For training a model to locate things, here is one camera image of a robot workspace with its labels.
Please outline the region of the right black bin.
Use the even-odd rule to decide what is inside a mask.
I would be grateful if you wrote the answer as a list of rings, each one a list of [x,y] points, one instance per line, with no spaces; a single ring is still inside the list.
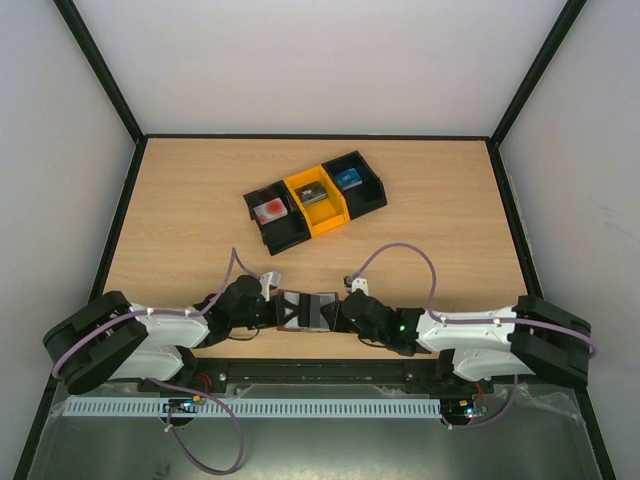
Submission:
[[[322,164],[346,201],[350,219],[387,205],[384,184],[359,151],[352,151]]]

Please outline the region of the metal sheet front panel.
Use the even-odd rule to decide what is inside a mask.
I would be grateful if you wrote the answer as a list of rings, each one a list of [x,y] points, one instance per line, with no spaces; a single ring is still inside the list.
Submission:
[[[111,385],[55,392],[32,479],[597,479],[600,471],[572,394],[500,385],[468,428],[441,419],[65,417],[71,397],[186,398]],[[234,398],[431,399],[396,389],[253,385]]]

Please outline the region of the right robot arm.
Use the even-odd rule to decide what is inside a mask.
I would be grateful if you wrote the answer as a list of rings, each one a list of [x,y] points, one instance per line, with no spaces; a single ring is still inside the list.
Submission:
[[[357,290],[342,301],[320,302],[311,325],[353,333],[403,356],[445,351],[436,379],[455,392],[495,376],[535,375],[568,388],[588,384],[595,347],[591,325],[536,296],[485,312],[393,309]]]

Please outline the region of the left black bin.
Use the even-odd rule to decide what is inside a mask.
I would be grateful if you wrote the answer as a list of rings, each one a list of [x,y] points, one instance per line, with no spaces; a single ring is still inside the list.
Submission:
[[[271,256],[311,239],[301,208],[283,180],[243,195]]]

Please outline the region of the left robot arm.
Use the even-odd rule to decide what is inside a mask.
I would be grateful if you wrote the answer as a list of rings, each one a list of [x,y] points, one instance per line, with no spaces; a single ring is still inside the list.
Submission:
[[[220,293],[182,310],[144,307],[111,291],[87,304],[43,338],[52,375],[71,394],[105,382],[174,378],[192,350],[217,345],[238,328],[298,326],[299,297],[277,291],[278,274],[241,275]]]

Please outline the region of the red white card stack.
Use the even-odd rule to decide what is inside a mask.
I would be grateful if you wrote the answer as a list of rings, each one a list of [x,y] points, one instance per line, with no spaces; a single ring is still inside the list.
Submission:
[[[275,198],[253,208],[258,223],[266,225],[288,215],[288,209],[281,198]]]

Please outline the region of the yellow middle bin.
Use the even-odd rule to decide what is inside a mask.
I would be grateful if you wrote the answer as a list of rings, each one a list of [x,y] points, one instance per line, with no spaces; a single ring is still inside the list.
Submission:
[[[350,221],[346,200],[323,166],[285,177],[284,182],[300,208],[312,237]]]

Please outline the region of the brown leather card holder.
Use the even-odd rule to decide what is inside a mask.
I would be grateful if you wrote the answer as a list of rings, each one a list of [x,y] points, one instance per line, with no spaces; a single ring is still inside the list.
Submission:
[[[294,313],[299,316],[300,325],[305,326],[305,329],[303,330],[283,330],[283,331],[316,332],[316,333],[329,332],[329,331],[321,331],[318,329],[320,311],[314,305],[315,295],[318,293],[303,293],[303,292],[290,291],[290,290],[280,290],[278,295],[281,293],[300,293],[301,294],[300,310]],[[287,313],[289,313],[289,311],[278,312],[276,310],[276,318],[278,318],[279,316],[283,316]]]

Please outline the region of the black front rail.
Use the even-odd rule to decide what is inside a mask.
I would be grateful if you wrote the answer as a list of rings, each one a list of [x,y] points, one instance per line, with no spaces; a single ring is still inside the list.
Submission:
[[[69,360],[53,376],[69,393],[80,395],[109,381],[134,381],[142,392],[158,391],[154,379],[168,385],[196,388],[207,386],[222,393],[232,384],[370,384],[398,386],[409,394],[429,394],[437,398],[469,395],[474,385],[490,388],[493,380],[508,374],[484,375],[464,380],[453,373],[453,353],[437,359],[215,359],[197,358],[188,349],[178,350],[182,366],[168,376],[162,373],[118,374],[113,360],[78,362]]]

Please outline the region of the black bin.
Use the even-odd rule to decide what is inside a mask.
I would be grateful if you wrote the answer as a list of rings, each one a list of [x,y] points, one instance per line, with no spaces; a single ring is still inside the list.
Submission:
[[[243,195],[271,256],[311,239],[301,208],[283,180]]]
[[[387,205],[384,184],[359,151],[352,151],[322,164],[346,201],[350,219]]]

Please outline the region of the blue card stack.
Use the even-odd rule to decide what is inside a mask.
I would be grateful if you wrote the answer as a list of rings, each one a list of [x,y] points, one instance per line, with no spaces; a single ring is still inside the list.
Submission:
[[[334,175],[337,186],[343,190],[349,190],[362,184],[362,177],[356,168],[349,168]]]

